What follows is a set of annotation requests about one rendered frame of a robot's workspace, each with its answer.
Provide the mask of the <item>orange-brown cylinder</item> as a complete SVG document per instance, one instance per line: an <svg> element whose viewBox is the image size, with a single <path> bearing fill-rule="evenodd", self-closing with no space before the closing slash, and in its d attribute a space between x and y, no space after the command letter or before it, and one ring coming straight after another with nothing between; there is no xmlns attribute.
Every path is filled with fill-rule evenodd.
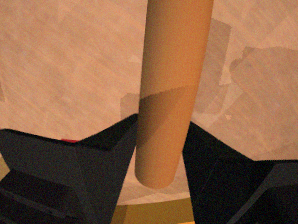
<svg viewBox="0 0 298 224"><path fill-rule="evenodd" d="M200 87L213 0L148 0L134 176L172 184Z"/></svg>

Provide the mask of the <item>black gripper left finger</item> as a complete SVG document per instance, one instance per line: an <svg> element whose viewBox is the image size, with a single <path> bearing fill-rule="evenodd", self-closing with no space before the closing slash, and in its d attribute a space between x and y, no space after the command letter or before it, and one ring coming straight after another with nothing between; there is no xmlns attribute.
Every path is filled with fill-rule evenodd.
<svg viewBox="0 0 298 224"><path fill-rule="evenodd" d="M71 186L88 224L110 224L137 144L138 113L77 143L0 129L9 171Z"/></svg>

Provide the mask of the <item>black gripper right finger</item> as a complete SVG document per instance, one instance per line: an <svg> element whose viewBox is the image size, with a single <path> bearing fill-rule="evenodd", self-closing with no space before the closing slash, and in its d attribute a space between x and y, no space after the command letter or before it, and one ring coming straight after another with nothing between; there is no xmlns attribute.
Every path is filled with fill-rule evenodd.
<svg viewBox="0 0 298 224"><path fill-rule="evenodd" d="M298 184L298 160L253 160L190 121L182 159L194 224L234 224L270 186Z"/></svg>

